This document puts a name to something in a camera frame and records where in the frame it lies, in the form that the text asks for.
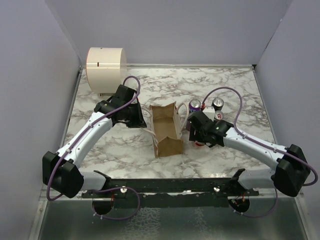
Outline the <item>silver top can front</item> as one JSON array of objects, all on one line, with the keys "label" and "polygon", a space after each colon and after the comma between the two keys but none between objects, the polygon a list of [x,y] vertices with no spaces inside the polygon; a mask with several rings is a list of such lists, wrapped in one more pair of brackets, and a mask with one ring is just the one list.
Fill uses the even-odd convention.
[{"label": "silver top can front", "polygon": [[203,143],[203,142],[199,142],[199,141],[193,141],[192,145],[195,147],[195,148],[200,148],[200,147],[203,147],[205,146],[206,144]]}]

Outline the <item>blue and silver energy can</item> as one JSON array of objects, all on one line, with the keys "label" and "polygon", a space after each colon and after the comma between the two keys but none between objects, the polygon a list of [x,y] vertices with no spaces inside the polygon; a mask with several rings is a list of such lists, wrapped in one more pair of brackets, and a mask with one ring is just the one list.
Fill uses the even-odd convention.
[{"label": "blue and silver energy can", "polygon": [[220,110],[215,111],[214,119],[220,121],[224,119],[224,113]]}]

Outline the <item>purple soda can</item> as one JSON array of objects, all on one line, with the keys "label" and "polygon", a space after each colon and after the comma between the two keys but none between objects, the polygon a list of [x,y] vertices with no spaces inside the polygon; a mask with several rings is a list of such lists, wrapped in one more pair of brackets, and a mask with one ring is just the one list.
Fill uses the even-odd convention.
[{"label": "purple soda can", "polygon": [[186,124],[185,124],[185,129],[186,129],[187,131],[190,131],[190,130],[191,130],[191,124],[190,124],[189,121],[186,122]]},{"label": "purple soda can", "polygon": [[189,110],[189,116],[193,113],[193,112],[197,112],[200,111],[202,108],[202,102],[198,99],[192,99],[189,103],[188,103],[188,110]]}]

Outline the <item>black and gold can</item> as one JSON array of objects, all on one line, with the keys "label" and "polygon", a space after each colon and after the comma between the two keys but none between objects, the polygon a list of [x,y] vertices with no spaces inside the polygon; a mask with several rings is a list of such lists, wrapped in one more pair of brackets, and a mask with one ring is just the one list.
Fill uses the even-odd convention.
[{"label": "black and gold can", "polygon": [[215,97],[211,102],[211,106],[215,111],[221,111],[224,106],[224,100],[220,97]]}]

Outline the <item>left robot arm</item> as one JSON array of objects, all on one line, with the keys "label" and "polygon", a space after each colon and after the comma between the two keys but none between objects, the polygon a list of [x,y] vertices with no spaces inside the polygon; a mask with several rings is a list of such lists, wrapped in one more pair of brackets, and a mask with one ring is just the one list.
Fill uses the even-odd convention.
[{"label": "left robot arm", "polygon": [[82,172],[80,166],[97,141],[118,123],[128,128],[145,128],[138,91],[123,84],[116,93],[98,102],[81,130],[55,153],[46,152],[42,158],[42,181],[68,198],[80,191],[93,190],[106,197],[111,190],[109,177],[99,171]]}]

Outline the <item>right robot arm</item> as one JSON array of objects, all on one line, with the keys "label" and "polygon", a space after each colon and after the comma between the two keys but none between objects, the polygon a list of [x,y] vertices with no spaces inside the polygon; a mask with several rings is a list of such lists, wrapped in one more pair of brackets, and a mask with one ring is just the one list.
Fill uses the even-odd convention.
[{"label": "right robot arm", "polygon": [[203,111],[196,111],[188,117],[190,140],[208,147],[219,145],[247,154],[268,168],[243,170],[229,189],[240,196],[253,188],[275,188],[281,193],[296,197],[311,173],[302,149],[292,144],[289,147],[277,145],[238,130],[225,120],[211,120]]}]

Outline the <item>cream cylindrical container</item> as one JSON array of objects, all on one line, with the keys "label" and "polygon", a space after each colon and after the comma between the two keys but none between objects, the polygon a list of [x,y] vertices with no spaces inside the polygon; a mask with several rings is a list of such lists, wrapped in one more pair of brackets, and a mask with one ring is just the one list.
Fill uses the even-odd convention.
[{"label": "cream cylindrical container", "polygon": [[93,93],[101,98],[115,94],[127,76],[125,49],[91,47],[86,57],[85,73]]}]

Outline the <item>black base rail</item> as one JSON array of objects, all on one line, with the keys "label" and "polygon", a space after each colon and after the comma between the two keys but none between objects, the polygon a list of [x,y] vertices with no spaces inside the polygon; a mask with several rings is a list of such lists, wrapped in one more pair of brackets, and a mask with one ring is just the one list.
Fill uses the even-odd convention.
[{"label": "black base rail", "polygon": [[228,199],[256,197],[258,191],[245,189],[236,176],[220,178],[129,178],[109,179],[107,192],[89,190],[83,199],[100,206],[119,209],[228,207]]}]

